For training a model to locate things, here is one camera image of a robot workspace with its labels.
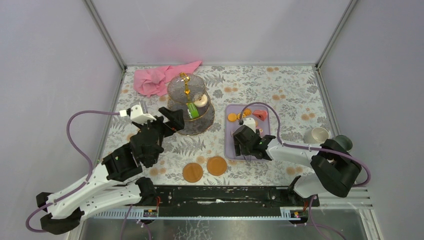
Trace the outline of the pink handled tongs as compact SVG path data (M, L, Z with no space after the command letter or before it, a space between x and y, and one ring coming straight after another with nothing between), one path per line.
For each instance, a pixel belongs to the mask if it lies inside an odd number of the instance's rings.
M243 159L249 164L252 162L252 156L251 155L243 155Z

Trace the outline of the green striped cake piece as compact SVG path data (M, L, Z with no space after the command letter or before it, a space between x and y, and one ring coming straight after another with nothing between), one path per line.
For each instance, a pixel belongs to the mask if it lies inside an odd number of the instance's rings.
M193 102L187 103L187 111L190 119L196 119L200 116L196 105Z

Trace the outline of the white glazed donut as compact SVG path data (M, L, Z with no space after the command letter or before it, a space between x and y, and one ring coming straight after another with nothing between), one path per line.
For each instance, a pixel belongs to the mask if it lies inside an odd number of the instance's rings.
M193 98L193 103L197 108L203 108L208 103L208 96L206 94L197 94Z

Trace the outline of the three-tier glass cake stand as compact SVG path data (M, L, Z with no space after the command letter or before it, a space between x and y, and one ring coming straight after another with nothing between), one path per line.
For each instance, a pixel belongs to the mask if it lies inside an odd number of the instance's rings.
M203 78L192 73L181 72L174 77L167 86L168 102L167 108L176 111L183 110L185 127L178 133L185 136L195 136L204 133L211 127L215 120L215 108L211 97L207 93L206 83ZM199 117L190 119L187 103L193 103L195 95L206 94L207 105L197 107Z

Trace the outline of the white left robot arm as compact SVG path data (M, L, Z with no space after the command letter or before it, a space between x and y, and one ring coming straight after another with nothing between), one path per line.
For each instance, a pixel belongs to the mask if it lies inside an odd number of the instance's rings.
M138 128L129 142L105 156L99 164L89 162L86 176L55 193L41 192L36 196L40 231L61 235L86 219L124 205L156 204L158 194L152 180L142 177L143 169L158 162L165 138L184 129L183 110L159 108L159 115L147 113L141 104L120 110Z

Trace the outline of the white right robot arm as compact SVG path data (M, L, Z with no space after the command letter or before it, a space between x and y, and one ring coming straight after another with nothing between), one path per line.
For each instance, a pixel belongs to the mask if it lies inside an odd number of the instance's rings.
M286 198L293 206L322 193L345 198L362 170L362 166L333 139L320 145L279 142L275 136L260 136L246 125L240 126L232 137L237 156L286 161L313 170L312 174L296 177L290 184Z

